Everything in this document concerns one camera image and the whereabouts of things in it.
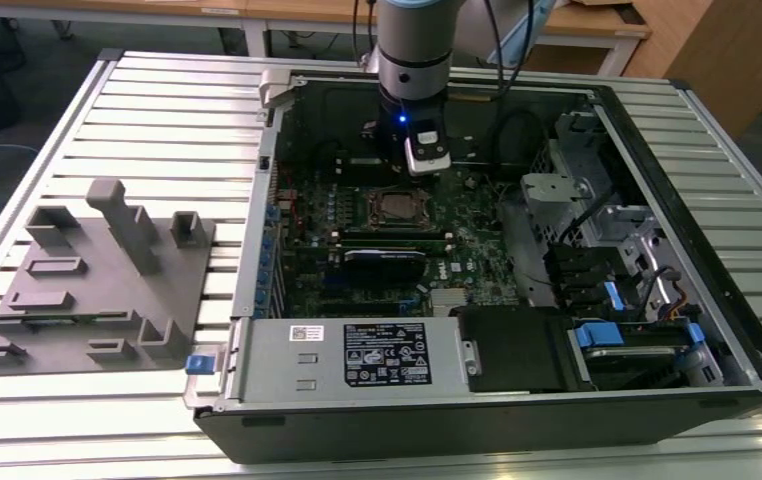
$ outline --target metal bracket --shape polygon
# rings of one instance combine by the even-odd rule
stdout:
[[[285,68],[268,68],[261,72],[261,80],[259,81],[261,107],[275,108],[284,104],[291,98],[288,92],[297,85],[297,83],[292,84],[291,70]]]
[[[463,346],[463,366],[465,367],[465,374],[475,376],[481,374],[481,362],[477,355],[477,345],[475,342],[465,340]]]

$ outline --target black cable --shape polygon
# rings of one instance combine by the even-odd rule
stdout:
[[[511,86],[514,82],[516,82],[516,77],[519,76],[519,71],[523,69],[523,64],[526,63],[527,54],[528,54],[528,47],[531,46],[531,37],[534,35],[534,23],[535,23],[535,1],[528,0],[528,25],[526,25],[526,41],[523,43],[523,52],[519,57],[519,62],[516,63],[516,67],[514,67],[514,72],[511,73],[511,78],[504,83],[504,87],[499,92],[490,98],[491,101],[500,100],[511,90]],[[502,42],[496,44],[496,49],[502,51]]]
[[[359,0],[353,0],[353,19],[351,21],[351,43],[353,47],[353,61],[356,62],[356,66],[359,67],[359,47],[356,46],[356,16],[359,15]]]
[[[317,57],[320,57],[320,56],[324,55],[327,52],[329,52],[329,49],[332,48],[332,46],[333,46],[335,43],[336,43],[336,40],[339,40],[339,35],[341,35],[341,34],[340,34],[340,33],[336,33],[336,34],[332,36],[332,40],[329,40],[329,43],[327,44],[327,46],[324,47],[324,49],[323,49],[320,52],[312,54],[312,58],[313,58],[315,60],[317,60]]]
[[[368,0],[368,53],[375,51],[375,37],[372,33],[376,0]]]
[[[327,145],[335,145],[336,149],[340,149],[344,146],[341,144],[341,141],[333,137],[327,137],[327,138],[317,141],[317,143],[309,149],[309,154],[308,154],[308,157],[309,157],[308,163],[315,165],[316,168],[319,168],[321,166],[321,164],[319,162],[319,157],[320,157],[320,154],[324,151],[324,147]]]
[[[543,119],[538,116],[538,114],[528,110],[526,107],[512,108],[504,114],[500,114],[499,118],[496,119],[496,123],[491,127],[492,133],[490,137],[490,159],[495,165],[502,164],[502,134],[504,133],[504,129],[515,117],[528,117],[534,119],[535,123],[538,124],[540,134],[543,135],[543,141],[550,141],[550,132],[546,128],[546,124],[543,123]]]
[[[532,282],[538,282],[542,283],[543,285],[548,285],[550,287],[554,287],[555,285],[552,285],[550,282],[547,282],[546,280],[540,280],[536,277],[532,277],[531,275],[528,275],[526,272],[523,272],[523,275],[526,276],[526,278],[528,278],[528,280],[531,280]]]
[[[492,29],[492,40],[496,42],[496,57],[499,63],[496,64],[496,90],[502,92],[504,89],[504,59],[502,57],[502,37],[499,36],[499,24],[496,23],[496,13],[492,10],[492,3],[484,0],[484,8],[487,9],[487,17],[490,18],[490,28]]]
[[[655,272],[652,272],[652,278],[650,279],[650,283],[647,284],[647,288],[644,289],[644,295],[642,296],[643,300],[638,306],[638,316],[636,321],[642,321],[644,319],[644,313],[647,312],[647,302],[650,302],[650,296],[652,295],[652,289],[656,287],[656,280],[662,276],[664,272],[668,270],[675,270],[675,268],[670,265],[662,265]]]
[[[603,208],[606,202],[608,202],[608,199],[616,193],[616,191],[618,187],[612,185],[611,188],[606,190],[600,194],[600,196],[594,199],[594,202],[591,202],[588,208],[584,210],[584,212],[582,212],[582,215],[579,215],[576,219],[572,222],[570,222],[570,225],[567,225],[567,228],[558,236],[558,243],[564,243],[564,239],[567,238],[567,235],[570,235],[570,232],[572,232],[576,228],[579,228],[579,226],[586,222],[586,220],[591,218],[591,215],[594,215],[599,211],[599,209]]]

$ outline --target barcode sticker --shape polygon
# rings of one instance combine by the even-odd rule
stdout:
[[[233,8],[203,8],[203,13],[213,13],[215,15],[240,15]]]
[[[292,325],[288,339],[292,342],[323,342],[324,326],[323,325]]]

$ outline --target power supply label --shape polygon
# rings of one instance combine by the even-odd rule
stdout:
[[[344,325],[344,381],[351,387],[428,385],[424,323]]]

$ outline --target aluminum slotted table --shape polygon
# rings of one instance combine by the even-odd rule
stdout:
[[[272,66],[347,63],[112,52],[100,60],[0,216],[0,297],[30,241],[36,205],[93,214],[95,177],[121,178],[152,217],[217,221],[195,341],[228,339],[247,200],[263,123],[257,85]],[[460,77],[494,72],[456,70]],[[667,81],[534,74],[610,85],[762,320],[762,178],[694,93]],[[233,464],[199,431],[183,371],[0,378],[0,478],[762,478],[762,415],[704,425],[656,445],[355,463]],[[213,394],[219,377],[201,377]]]

